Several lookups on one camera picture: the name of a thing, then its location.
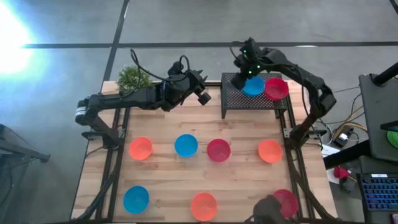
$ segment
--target wooden table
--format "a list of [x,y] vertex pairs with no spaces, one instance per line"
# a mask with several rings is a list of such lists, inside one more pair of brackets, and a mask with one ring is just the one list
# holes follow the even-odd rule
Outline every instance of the wooden table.
[[[301,102],[301,86],[292,81],[288,83],[296,122],[301,123],[306,116]],[[116,88],[115,82],[105,82],[102,92],[116,93]],[[196,222],[190,212],[190,203],[200,192],[211,193],[218,202],[218,213],[213,222],[243,222],[252,215],[254,204],[261,198],[278,189],[291,190],[285,155],[282,161],[271,165],[257,154],[257,146],[263,139],[275,139],[282,146],[284,144],[274,111],[229,111],[226,119],[221,119],[220,88],[206,90],[212,99],[205,106],[191,95],[183,106],[169,113],[131,109],[114,222]],[[113,114],[114,110],[107,110],[100,116],[111,126]],[[199,142],[197,153],[190,158],[179,157],[174,150],[175,140],[185,133],[194,135]],[[134,161],[128,153],[129,143],[139,136],[149,138],[154,145],[153,154],[145,161]],[[216,138],[225,139],[231,145],[231,156],[222,163],[210,161],[206,154],[207,144]],[[88,152],[101,144],[101,141],[90,142]],[[305,145],[302,152],[312,192],[326,210],[336,216],[319,147]],[[98,193],[105,157],[106,150],[103,149],[85,160],[73,218],[82,214]],[[139,215],[130,214],[123,207],[124,193],[134,185],[144,186],[150,195],[150,204]],[[104,216],[108,199],[105,200]]]

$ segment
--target keyboard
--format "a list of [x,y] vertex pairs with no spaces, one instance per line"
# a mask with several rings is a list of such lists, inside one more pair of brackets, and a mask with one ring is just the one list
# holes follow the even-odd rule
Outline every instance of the keyboard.
[[364,207],[398,211],[398,174],[357,174]]

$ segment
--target potted plant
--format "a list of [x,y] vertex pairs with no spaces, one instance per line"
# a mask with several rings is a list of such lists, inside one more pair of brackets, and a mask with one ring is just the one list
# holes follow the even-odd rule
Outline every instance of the potted plant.
[[[117,81],[119,92],[122,94],[126,94],[129,91],[133,90],[137,86],[138,77],[139,73],[136,66],[125,66],[119,72],[119,79]],[[149,79],[149,75],[141,70],[141,80],[137,89],[150,86],[151,84],[152,81]]]

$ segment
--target concrete floor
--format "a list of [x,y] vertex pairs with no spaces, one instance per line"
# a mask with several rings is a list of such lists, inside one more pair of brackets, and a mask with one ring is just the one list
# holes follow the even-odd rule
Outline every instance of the concrete floor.
[[[9,10],[25,29],[25,42],[112,43],[122,4],[123,0],[14,0],[0,2],[0,9]],[[397,20],[387,0],[135,0],[127,10],[120,42],[229,42],[250,36],[261,42],[397,41]],[[6,32],[5,39],[0,35],[2,48],[23,36],[12,33],[16,31]],[[383,71],[396,62],[398,51],[398,47],[280,49],[292,62],[324,78],[333,90],[357,86],[362,73]],[[31,163],[17,193],[17,210],[8,210],[3,223],[68,220],[87,145],[80,136],[87,128],[74,122],[76,104],[100,90],[109,51],[35,49],[6,56],[0,52],[0,68],[18,62],[11,66],[14,71],[0,72],[0,123],[51,154],[47,164]],[[227,48],[136,52],[143,66],[161,76],[181,54],[210,80],[236,71]],[[128,50],[119,49],[110,80],[130,63]],[[358,89],[337,93],[337,105],[323,120],[345,119],[348,103],[358,93]],[[357,122],[365,125],[363,117]],[[336,186],[332,189],[339,217],[363,220],[360,200]]]

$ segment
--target red object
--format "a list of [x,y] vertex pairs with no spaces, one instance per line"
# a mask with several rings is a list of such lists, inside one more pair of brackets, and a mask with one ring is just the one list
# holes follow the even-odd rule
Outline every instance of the red object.
[[259,155],[261,159],[268,163],[276,163],[282,159],[283,150],[275,140],[263,140],[259,145]]
[[212,161],[223,162],[231,155],[231,148],[223,139],[214,139],[207,145],[207,154]]
[[145,137],[134,139],[130,143],[129,154],[133,159],[144,160],[152,154],[152,143]]
[[343,178],[349,176],[349,172],[348,172],[346,169],[343,169],[343,168],[341,168],[341,167],[336,167],[336,168],[333,170],[333,175],[334,175],[336,178],[343,179]]
[[197,194],[191,202],[191,212],[199,221],[210,221],[217,214],[217,201],[211,194]]
[[285,189],[277,190],[274,193],[274,197],[281,204],[280,213],[285,218],[294,216],[299,210],[299,202],[291,191]]
[[270,78],[266,82],[266,95],[270,100],[281,100],[289,93],[287,83],[281,78]]

